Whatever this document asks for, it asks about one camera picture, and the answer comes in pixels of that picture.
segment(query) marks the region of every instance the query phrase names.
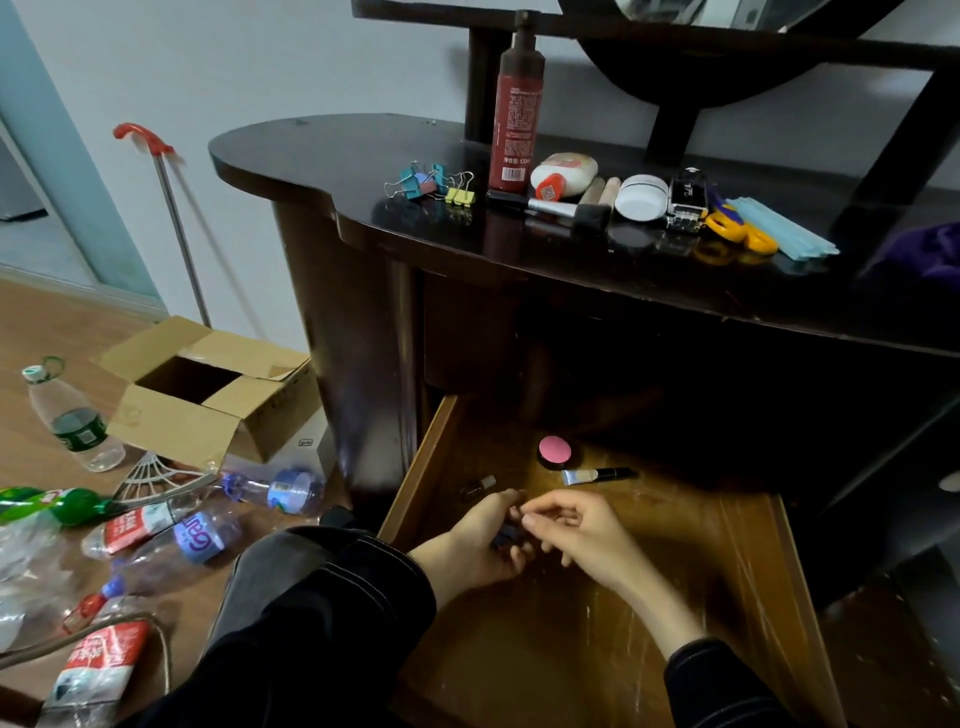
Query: open wooden drawer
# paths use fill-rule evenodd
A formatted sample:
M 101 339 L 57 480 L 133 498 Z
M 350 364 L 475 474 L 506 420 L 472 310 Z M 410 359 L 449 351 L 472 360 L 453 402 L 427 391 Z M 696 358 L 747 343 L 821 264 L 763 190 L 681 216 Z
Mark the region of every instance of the open wooden drawer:
M 530 497 L 563 484 L 538 464 L 545 432 L 444 399 L 380 538 L 408 550 L 468 510 L 457 491 L 496 476 Z M 804 724 L 847 723 L 778 497 L 706 493 L 649 463 L 586 444 L 580 467 L 639 477 L 578 486 L 603 493 L 717 637 Z M 627 605 L 556 553 L 515 581 L 438 614 L 400 673 L 414 693 L 471 726 L 672 726 L 664 660 Z

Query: purple bottle label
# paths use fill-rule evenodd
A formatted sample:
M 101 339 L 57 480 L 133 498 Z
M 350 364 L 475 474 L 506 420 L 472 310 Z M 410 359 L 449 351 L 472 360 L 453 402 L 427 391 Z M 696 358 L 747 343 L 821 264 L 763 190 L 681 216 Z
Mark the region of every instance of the purple bottle label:
M 203 512 L 175 525 L 174 536 L 177 546 L 192 564 L 209 561 L 224 550 L 224 542 Z

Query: red bottle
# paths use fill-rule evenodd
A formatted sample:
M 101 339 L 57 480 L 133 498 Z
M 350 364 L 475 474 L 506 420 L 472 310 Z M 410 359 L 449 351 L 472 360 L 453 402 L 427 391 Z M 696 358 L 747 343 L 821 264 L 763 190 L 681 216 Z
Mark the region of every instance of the red bottle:
M 545 64 L 531 14 L 517 11 L 514 45 L 500 57 L 490 189 L 523 194 L 530 183 Z

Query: person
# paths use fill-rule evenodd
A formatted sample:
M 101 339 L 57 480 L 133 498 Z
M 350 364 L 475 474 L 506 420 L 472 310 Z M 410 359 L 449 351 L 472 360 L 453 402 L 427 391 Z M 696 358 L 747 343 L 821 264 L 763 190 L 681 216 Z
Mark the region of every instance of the person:
M 193 674 L 120 725 L 400 724 L 386 707 L 394 678 L 437 611 L 467 590 L 519 575 L 536 555 L 534 542 L 560 551 L 565 566 L 576 564 L 643 620 L 667 660 L 679 728 L 796 725 L 730 648 L 709 637 L 603 497 L 559 489 L 524 500 L 515 490 L 491 494 L 408 554 L 356 528 L 339 506 L 319 526 L 261 540 L 237 560 Z M 504 522 L 519 522 L 530 540 L 491 548 Z

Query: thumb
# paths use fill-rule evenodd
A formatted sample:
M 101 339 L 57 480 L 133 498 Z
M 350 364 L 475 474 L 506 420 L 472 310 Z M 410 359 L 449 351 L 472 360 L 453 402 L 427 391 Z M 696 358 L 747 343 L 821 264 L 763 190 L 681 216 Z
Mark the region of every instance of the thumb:
M 538 539 L 553 544 L 561 551 L 569 550 L 576 539 L 576 527 L 562 525 L 539 513 L 526 514 L 521 523 Z

